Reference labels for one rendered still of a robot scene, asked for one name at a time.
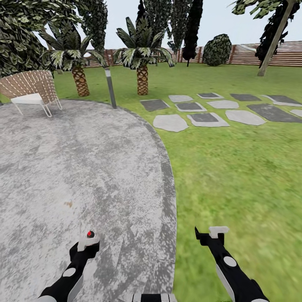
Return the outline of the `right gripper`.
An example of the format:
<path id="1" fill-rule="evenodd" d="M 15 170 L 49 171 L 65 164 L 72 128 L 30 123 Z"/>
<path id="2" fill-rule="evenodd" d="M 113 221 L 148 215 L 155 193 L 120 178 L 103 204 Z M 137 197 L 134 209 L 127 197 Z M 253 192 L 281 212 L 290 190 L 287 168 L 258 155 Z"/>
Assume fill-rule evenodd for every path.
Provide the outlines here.
<path id="1" fill-rule="evenodd" d="M 199 233 L 197 228 L 195 228 L 196 239 L 200 240 L 201 246 L 208 246 L 210 251 L 216 246 L 224 245 L 224 234 L 218 234 L 217 239 L 212 239 L 209 233 Z"/>

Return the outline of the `pesticide atomizer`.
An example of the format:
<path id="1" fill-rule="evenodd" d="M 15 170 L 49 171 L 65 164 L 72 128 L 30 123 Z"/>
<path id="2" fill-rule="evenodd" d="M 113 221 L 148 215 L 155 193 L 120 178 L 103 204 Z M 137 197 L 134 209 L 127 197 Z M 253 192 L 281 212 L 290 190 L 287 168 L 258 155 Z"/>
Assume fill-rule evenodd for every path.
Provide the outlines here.
<path id="1" fill-rule="evenodd" d="M 88 238 L 95 238 L 95 237 L 97 237 L 97 236 L 95 235 L 94 232 L 90 232 L 90 234 L 87 234 L 87 237 L 88 237 Z"/>

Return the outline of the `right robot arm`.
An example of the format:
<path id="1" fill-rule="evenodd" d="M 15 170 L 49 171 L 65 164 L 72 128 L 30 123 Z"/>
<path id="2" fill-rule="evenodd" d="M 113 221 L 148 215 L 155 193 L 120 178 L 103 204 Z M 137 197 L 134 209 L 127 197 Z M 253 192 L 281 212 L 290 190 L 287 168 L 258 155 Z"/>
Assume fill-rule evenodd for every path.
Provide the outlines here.
<path id="1" fill-rule="evenodd" d="M 216 261 L 216 271 L 233 302 L 270 302 L 259 284 L 239 269 L 237 261 L 224 247 L 224 233 L 227 226 L 210 226 L 209 233 L 199 233 L 195 228 L 196 239 L 201 246 L 208 246 Z"/>

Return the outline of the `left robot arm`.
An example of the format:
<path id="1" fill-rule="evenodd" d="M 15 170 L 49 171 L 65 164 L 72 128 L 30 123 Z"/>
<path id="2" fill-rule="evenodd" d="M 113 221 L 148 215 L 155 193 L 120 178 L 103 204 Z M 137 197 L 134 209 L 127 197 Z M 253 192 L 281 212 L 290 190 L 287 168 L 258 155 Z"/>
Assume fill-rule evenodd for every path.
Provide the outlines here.
<path id="1" fill-rule="evenodd" d="M 81 239 L 77 247 L 70 250 L 70 265 L 62 277 L 47 287 L 34 302 L 73 302 L 83 285 L 83 268 L 88 259 L 99 251 L 99 238 Z"/>

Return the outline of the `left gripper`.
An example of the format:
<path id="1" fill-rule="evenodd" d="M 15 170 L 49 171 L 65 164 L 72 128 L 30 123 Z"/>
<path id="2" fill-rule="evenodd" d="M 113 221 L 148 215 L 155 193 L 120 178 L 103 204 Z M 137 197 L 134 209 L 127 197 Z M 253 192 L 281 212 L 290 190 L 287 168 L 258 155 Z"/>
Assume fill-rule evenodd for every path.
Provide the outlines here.
<path id="1" fill-rule="evenodd" d="M 72 262 L 75 258 L 82 258 L 85 262 L 87 262 L 88 259 L 94 258 L 98 251 L 99 243 L 87 245 L 84 251 L 79 252 L 77 247 L 73 247 L 70 250 L 70 262 Z"/>

